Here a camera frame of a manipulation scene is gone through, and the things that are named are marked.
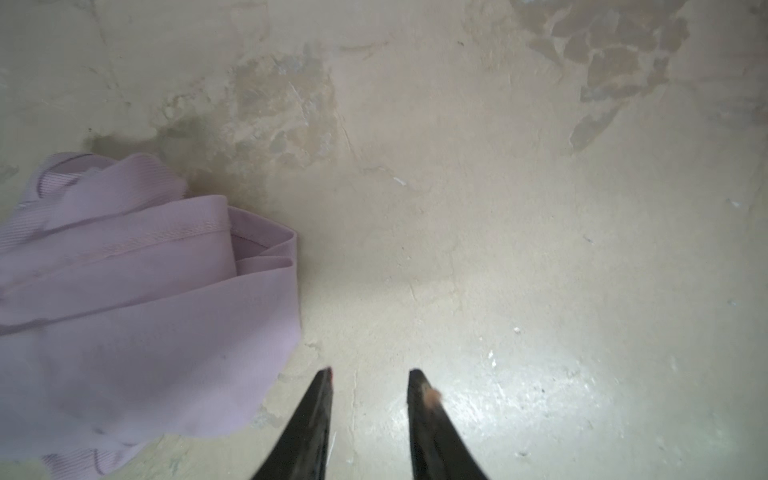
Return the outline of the lilac cloth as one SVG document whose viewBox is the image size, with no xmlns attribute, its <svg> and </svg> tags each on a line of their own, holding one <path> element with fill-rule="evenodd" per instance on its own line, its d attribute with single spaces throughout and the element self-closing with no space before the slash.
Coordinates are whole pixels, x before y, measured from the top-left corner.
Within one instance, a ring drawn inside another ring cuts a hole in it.
<svg viewBox="0 0 768 480">
<path fill-rule="evenodd" d="M 2 458 L 96 479 L 246 426 L 300 338 L 297 240 L 154 156 L 51 156 L 1 227 Z"/>
</svg>

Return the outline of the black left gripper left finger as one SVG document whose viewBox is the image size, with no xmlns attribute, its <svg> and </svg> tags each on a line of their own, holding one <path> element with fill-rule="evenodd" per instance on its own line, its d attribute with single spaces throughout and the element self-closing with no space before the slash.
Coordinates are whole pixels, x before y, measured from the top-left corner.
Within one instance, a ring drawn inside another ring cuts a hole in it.
<svg viewBox="0 0 768 480">
<path fill-rule="evenodd" d="M 326 474 L 333 373 L 319 370 L 283 433 L 252 480 L 323 480 Z"/>
</svg>

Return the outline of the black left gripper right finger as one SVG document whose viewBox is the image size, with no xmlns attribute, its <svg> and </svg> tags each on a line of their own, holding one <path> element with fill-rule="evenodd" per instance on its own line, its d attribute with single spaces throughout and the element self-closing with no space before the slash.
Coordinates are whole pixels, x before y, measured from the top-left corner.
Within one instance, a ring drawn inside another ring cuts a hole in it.
<svg viewBox="0 0 768 480">
<path fill-rule="evenodd" d="M 409 372 L 407 406 L 414 479 L 488 479 L 454 427 L 441 393 L 420 369 Z"/>
</svg>

